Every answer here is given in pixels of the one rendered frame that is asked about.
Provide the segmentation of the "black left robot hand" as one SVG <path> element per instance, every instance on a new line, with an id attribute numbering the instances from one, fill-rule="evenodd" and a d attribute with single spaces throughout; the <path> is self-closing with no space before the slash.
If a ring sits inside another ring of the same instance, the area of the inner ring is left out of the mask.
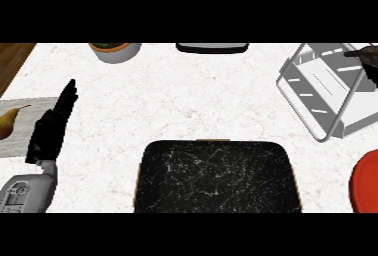
<path id="1" fill-rule="evenodd" d="M 36 122 L 25 157 L 28 164 L 36 164 L 41 160 L 56 160 L 77 99 L 75 80 L 71 79 L 62 90 L 55 107 L 44 112 Z"/>

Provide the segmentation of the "black marbled tray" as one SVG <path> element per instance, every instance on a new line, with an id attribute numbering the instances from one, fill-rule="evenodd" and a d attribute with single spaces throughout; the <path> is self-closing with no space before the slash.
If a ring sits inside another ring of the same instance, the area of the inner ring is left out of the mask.
<path id="1" fill-rule="evenodd" d="M 161 140 L 145 149 L 137 213 L 298 213 L 284 147 L 266 141 Z"/>

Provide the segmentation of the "dark eggplant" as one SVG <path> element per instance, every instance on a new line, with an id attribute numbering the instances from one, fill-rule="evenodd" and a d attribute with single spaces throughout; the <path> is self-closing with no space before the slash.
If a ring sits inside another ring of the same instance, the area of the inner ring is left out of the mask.
<path id="1" fill-rule="evenodd" d="M 378 46 L 366 46 L 359 50 L 347 51 L 344 56 L 359 58 L 366 77 L 378 87 Z"/>

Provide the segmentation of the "yellow-brown pear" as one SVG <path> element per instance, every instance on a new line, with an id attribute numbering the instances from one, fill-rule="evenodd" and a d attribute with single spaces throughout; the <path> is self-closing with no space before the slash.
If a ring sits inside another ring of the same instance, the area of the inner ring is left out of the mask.
<path id="1" fill-rule="evenodd" d="M 10 136 L 19 110 L 27 107 L 30 107 L 30 105 L 13 108 L 0 116 L 0 140 L 6 139 Z"/>

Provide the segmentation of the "brown wooden board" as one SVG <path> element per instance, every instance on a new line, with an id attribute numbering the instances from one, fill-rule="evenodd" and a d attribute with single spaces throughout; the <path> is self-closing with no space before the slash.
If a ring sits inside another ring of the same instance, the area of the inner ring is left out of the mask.
<path id="1" fill-rule="evenodd" d="M 0 43 L 0 97 L 3 96 L 36 43 Z"/>

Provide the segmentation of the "grey plant pot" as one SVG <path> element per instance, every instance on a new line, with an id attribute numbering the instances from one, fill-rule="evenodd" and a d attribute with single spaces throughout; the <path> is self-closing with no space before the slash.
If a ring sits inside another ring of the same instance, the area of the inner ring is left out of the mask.
<path id="1" fill-rule="evenodd" d="M 89 44 L 98 58 L 108 64 L 120 64 L 129 61 L 139 53 L 140 43 L 123 43 L 114 48 L 99 48 L 93 43 Z"/>

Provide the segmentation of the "black and grey appliance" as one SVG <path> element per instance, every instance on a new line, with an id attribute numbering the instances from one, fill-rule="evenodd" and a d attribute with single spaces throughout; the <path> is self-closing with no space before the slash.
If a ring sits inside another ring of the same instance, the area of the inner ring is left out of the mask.
<path id="1" fill-rule="evenodd" d="M 244 53 L 248 43 L 177 43 L 176 48 L 186 53 L 198 54 L 235 54 Z"/>

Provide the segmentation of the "red plate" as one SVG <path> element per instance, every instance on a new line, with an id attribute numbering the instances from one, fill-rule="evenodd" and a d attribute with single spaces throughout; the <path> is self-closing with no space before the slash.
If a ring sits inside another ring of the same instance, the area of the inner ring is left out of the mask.
<path id="1" fill-rule="evenodd" d="M 378 213 L 378 150 L 356 163 L 350 181 L 350 202 L 356 213 Z"/>

